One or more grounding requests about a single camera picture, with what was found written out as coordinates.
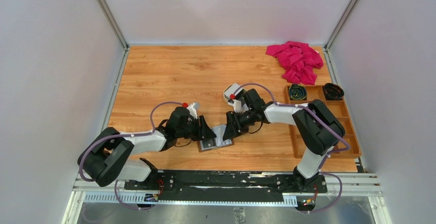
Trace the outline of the beige oval card tray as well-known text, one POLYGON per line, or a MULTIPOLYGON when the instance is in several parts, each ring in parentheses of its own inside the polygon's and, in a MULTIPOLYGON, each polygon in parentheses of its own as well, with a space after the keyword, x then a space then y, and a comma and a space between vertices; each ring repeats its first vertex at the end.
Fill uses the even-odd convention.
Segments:
POLYGON ((240 96, 246 92, 246 90, 241 87, 238 83, 233 83, 229 85, 224 91, 223 91, 223 97, 224 100, 227 102, 228 105, 232 105, 233 101, 231 101, 231 96, 235 96, 236 99, 239 99, 240 96))

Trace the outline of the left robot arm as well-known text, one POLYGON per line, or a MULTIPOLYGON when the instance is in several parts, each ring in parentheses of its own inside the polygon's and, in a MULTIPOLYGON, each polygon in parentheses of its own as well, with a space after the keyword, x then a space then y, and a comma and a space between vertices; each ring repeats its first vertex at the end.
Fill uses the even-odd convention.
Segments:
POLYGON ((195 104, 179 106, 168 119, 147 132, 123 133, 113 127, 105 128, 79 156, 79 175, 100 187, 117 180, 134 180, 150 190, 157 185, 157 169, 144 158, 131 160, 131 155, 166 151, 175 146, 178 139, 215 138, 204 116, 197 114, 195 104))

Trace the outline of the brown leather card holder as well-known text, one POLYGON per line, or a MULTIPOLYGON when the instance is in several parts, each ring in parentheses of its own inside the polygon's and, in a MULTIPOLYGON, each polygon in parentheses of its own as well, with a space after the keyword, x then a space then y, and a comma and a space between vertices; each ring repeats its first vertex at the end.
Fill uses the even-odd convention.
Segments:
POLYGON ((216 150, 228 146, 233 146, 234 141, 232 139, 223 140, 223 135, 226 129, 226 125, 219 125, 213 127, 211 130, 215 133, 216 137, 209 140, 201 140, 197 142, 198 151, 206 152, 210 150, 216 150))

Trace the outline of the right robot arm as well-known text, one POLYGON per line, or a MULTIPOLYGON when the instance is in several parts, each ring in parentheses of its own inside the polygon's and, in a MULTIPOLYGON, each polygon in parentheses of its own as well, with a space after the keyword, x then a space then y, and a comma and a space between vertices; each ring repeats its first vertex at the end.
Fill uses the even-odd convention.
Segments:
POLYGON ((345 129, 327 106, 318 99, 309 103, 290 105, 276 100, 266 103, 255 89, 237 87, 229 95, 233 110, 227 112, 223 140, 247 134, 257 122, 287 124, 297 128, 306 146, 301 161, 293 170, 289 185, 306 192, 315 184, 327 157, 334 147, 345 143, 345 129))

